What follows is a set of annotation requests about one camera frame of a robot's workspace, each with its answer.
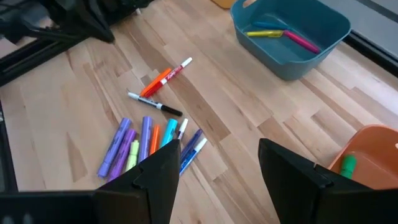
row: light blue marker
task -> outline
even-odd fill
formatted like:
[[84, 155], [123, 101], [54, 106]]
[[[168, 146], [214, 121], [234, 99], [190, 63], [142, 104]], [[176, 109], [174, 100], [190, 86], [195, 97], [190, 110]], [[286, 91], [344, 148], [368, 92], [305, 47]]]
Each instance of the light blue marker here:
[[165, 146], [167, 143], [169, 143], [173, 139], [174, 131], [177, 128], [178, 121], [174, 119], [170, 119], [169, 122], [167, 123], [166, 130], [164, 131], [163, 139], [162, 139], [162, 144], [160, 144], [160, 147]]

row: green marker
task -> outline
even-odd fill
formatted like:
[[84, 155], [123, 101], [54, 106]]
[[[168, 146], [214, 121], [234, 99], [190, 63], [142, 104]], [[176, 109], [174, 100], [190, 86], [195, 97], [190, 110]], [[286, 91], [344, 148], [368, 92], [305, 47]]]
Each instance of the green marker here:
[[355, 156], [354, 155], [346, 155], [343, 158], [340, 175], [347, 177], [349, 179], [352, 179], [355, 166], [356, 166]]
[[137, 165], [137, 158], [138, 158], [138, 147], [139, 147], [139, 142], [138, 140], [135, 140], [131, 143], [130, 147], [130, 155], [129, 158], [127, 159], [127, 164], [126, 164], [126, 170], [127, 172], [129, 169], [133, 168], [135, 165]]

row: black marker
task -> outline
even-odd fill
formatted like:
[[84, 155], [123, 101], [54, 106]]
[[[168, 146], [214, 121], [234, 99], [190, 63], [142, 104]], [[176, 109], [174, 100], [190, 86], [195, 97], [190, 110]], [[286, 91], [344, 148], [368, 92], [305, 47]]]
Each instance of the black marker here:
[[147, 104], [149, 104], [149, 105], [152, 105], [153, 107], [156, 107], [156, 108], [159, 109], [159, 110], [169, 112], [170, 114], [174, 114], [174, 115], [176, 115], [176, 116], [182, 116], [182, 112], [181, 112], [181, 111], [178, 111], [178, 110], [175, 110], [175, 109], [173, 109], [173, 108], [170, 108], [170, 107], [168, 107], [168, 106], [166, 106], [166, 105], [163, 105], [162, 103], [153, 102], [153, 101], [150, 100], [150, 99], [140, 97], [139, 95], [137, 95], [137, 94], [135, 94], [135, 93], [131, 93], [130, 91], [128, 92], [128, 95], [129, 95], [131, 98], [135, 99], [135, 100], [138, 100], [138, 101], [147, 103]]

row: orange marker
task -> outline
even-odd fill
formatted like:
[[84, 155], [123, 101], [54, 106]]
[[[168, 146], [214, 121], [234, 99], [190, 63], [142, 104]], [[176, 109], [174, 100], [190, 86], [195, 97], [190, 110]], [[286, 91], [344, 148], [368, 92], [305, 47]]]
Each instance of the orange marker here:
[[160, 126], [156, 124], [154, 126], [154, 135], [152, 136], [152, 142], [150, 143], [150, 150], [149, 150], [149, 155], [152, 155], [153, 153], [158, 150], [159, 147], [159, 131]]
[[171, 68], [164, 70], [160, 73], [147, 87], [145, 87], [141, 92], [140, 96], [144, 96], [156, 83], [160, 82], [166, 75], [168, 75], [172, 71]]

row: orange plastic bin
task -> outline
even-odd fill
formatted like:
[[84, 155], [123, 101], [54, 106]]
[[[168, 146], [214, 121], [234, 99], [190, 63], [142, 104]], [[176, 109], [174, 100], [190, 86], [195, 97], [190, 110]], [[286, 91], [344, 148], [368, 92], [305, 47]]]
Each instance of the orange plastic bin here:
[[235, 2], [235, 0], [212, 0], [212, 1], [216, 3], [219, 7], [222, 7], [223, 9], [230, 9]]
[[331, 163], [329, 169], [340, 173], [346, 154], [357, 163], [353, 180], [372, 189], [398, 188], [398, 131], [370, 125], [359, 130]]

